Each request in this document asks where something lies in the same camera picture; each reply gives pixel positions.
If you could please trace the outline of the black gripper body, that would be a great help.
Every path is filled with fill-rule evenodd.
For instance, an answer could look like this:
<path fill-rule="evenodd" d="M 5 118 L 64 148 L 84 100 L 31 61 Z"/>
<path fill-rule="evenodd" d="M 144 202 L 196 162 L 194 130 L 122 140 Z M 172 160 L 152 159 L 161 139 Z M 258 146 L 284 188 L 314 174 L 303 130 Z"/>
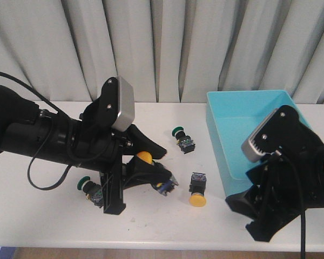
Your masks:
<path fill-rule="evenodd" d="M 225 201 L 252 219 L 246 229 L 256 241 L 270 241 L 309 208 L 324 208 L 324 151 L 310 159 L 271 156 L 246 174 L 252 186 Z"/>
<path fill-rule="evenodd" d="M 111 126 L 117 107 L 100 101 L 89 104 L 80 120 L 70 120 L 70 160 L 73 166 L 98 171 L 103 193 L 103 212 L 119 215 L 125 208 L 122 155 L 126 136 Z"/>

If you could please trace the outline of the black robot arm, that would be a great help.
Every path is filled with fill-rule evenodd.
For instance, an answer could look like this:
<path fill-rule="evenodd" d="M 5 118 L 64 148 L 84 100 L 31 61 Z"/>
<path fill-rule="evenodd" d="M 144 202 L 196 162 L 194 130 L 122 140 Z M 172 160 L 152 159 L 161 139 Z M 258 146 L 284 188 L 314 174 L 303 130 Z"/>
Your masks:
<path fill-rule="evenodd" d="M 0 86 L 0 153 L 98 171 L 100 183 L 86 176 L 77 188 L 105 213 L 118 215 L 126 207 L 125 189 L 149 184 L 166 195 L 177 185 L 159 163 L 166 149 L 133 124 L 134 112 L 133 88 L 122 78 L 110 78 L 77 120 Z"/>
<path fill-rule="evenodd" d="M 251 219 L 247 231 L 268 242 L 309 208 L 324 208 L 324 143 L 289 105 L 274 109 L 242 143 L 255 166 L 251 187 L 226 203 Z"/>

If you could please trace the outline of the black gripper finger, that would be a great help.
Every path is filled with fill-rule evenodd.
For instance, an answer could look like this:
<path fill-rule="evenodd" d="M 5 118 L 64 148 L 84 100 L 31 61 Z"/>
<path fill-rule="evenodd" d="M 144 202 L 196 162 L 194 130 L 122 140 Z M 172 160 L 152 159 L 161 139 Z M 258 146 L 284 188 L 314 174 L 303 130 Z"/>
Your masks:
<path fill-rule="evenodd" d="M 126 164 L 125 176 L 123 179 L 123 189 L 128 189 L 138 185 L 167 182 L 172 173 L 166 169 L 161 163 L 147 162 L 138 156 L 134 156 Z"/>
<path fill-rule="evenodd" d="M 136 155 L 142 151 L 149 152 L 153 159 L 161 159 L 166 155 L 167 150 L 144 135 L 135 124 L 131 124 L 125 133 L 127 142 L 124 155 Z"/>

